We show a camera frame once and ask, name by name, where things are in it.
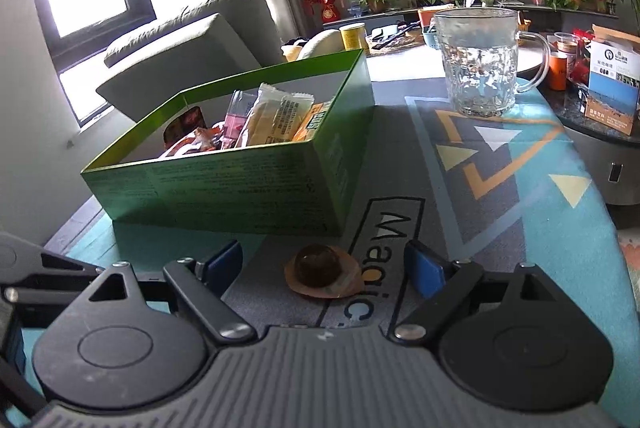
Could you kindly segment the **orange brown snack bag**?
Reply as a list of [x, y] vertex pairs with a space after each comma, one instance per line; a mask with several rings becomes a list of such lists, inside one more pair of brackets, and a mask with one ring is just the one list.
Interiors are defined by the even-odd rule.
[[194, 106], [173, 119], [163, 132], [160, 158], [184, 157], [221, 149], [224, 123], [206, 125], [201, 107]]

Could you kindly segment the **brown jelly cup snack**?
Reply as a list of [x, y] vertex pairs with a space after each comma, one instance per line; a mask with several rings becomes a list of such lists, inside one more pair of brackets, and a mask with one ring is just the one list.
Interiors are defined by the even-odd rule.
[[284, 267], [288, 287], [318, 299], [342, 299], [364, 289], [358, 261], [344, 249], [325, 244], [302, 248]]

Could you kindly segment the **green cardboard box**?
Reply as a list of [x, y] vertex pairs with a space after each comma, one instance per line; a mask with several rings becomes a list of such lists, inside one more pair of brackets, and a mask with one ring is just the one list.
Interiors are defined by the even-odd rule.
[[[271, 84], [329, 102], [306, 141], [165, 158], [163, 132], [185, 110], [224, 114], [233, 91]], [[339, 236], [352, 204], [374, 109], [367, 59], [340, 52], [186, 89], [82, 170], [115, 222], [214, 232]]]

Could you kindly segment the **orange yellow snack bag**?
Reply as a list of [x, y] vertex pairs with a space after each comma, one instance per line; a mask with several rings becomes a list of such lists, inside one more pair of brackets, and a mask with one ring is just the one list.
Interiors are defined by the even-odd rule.
[[309, 112], [304, 117], [302, 123], [294, 133], [292, 142], [303, 142], [311, 140], [326, 117], [332, 102], [314, 103]]

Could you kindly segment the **yellow tin can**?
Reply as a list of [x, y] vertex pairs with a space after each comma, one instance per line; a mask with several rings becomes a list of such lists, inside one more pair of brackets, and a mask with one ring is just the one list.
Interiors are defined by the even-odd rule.
[[366, 24], [352, 23], [343, 25], [340, 27], [340, 33], [346, 51], [363, 50], [365, 54], [369, 53]]

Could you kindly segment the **patterned teal table mat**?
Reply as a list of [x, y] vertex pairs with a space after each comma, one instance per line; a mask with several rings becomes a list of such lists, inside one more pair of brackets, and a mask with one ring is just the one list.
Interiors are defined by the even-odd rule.
[[[613, 223], [546, 102], [499, 120], [455, 113], [438, 81], [374, 86], [366, 152], [339, 236], [115, 222], [115, 409], [51, 401], [32, 427], [625, 427], [639, 422], [639, 326]], [[217, 298], [178, 260], [232, 240]], [[449, 261], [519, 274], [501, 300], [426, 300], [418, 240]], [[364, 289], [296, 294], [305, 246], [344, 249]], [[162, 272], [175, 302], [147, 302]]]

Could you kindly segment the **clear glass mug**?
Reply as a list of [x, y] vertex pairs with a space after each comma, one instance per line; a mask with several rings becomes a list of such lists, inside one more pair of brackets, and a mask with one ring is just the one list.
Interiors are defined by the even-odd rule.
[[[543, 36], [518, 29], [518, 12], [505, 8], [469, 8], [435, 14], [448, 96], [463, 115], [497, 117], [515, 97], [540, 85], [549, 70], [551, 49]], [[518, 40], [541, 46], [541, 64], [526, 84], [516, 81]]]

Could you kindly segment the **pink candy bag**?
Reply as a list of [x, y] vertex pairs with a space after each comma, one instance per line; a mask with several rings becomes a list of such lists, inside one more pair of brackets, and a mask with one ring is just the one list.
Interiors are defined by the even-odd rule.
[[235, 146], [256, 100], [256, 91], [235, 90], [233, 92], [224, 118], [224, 132], [221, 137], [221, 146], [224, 150]]

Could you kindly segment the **blue white paper box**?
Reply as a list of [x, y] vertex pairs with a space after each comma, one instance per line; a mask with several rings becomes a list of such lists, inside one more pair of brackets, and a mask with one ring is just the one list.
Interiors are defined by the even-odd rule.
[[586, 116], [631, 136], [639, 108], [639, 37], [592, 25]]

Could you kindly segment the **white round coffee table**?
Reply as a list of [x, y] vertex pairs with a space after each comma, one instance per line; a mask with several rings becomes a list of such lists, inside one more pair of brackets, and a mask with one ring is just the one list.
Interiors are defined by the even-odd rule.
[[[539, 70], [542, 50], [538, 42], [527, 40], [518, 50], [518, 76], [532, 78]], [[373, 82], [403, 81], [445, 76], [442, 54], [424, 42], [416, 47], [386, 54], [371, 54], [367, 59]]]

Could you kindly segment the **pale yellow cake packet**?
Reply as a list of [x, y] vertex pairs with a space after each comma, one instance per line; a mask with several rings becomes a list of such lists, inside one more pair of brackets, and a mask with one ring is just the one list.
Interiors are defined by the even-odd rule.
[[314, 104], [309, 93], [286, 92], [261, 84], [236, 148], [290, 142]]

